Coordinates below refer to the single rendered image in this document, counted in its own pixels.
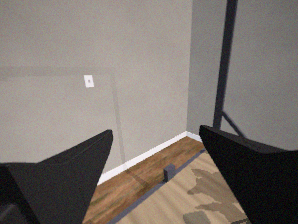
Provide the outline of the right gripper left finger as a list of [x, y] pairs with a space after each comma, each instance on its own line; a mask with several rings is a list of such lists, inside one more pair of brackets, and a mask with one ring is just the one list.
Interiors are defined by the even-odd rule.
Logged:
[[109, 129], [38, 163], [0, 163], [0, 202], [31, 224], [82, 224], [112, 143]]

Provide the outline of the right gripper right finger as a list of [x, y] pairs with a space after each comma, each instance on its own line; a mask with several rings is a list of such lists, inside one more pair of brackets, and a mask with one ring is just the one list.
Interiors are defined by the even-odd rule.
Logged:
[[199, 136], [251, 224], [298, 224], [298, 150], [207, 125]]

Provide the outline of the grey metal overhead frame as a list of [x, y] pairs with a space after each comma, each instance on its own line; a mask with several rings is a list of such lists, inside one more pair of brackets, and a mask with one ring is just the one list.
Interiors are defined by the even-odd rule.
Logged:
[[214, 110], [214, 118], [213, 118], [213, 128], [220, 130], [222, 116], [223, 116], [239, 136], [247, 138], [247, 136], [241, 131], [241, 129], [236, 125], [236, 123], [230, 118], [230, 116], [223, 109], [229, 64], [230, 64], [232, 42], [233, 42], [235, 20], [236, 20], [237, 5], [238, 5], [238, 0], [227, 0], [219, 76], [218, 76], [218, 84], [217, 84], [217, 93], [216, 93], [216, 101], [215, 101], [215, 110]]

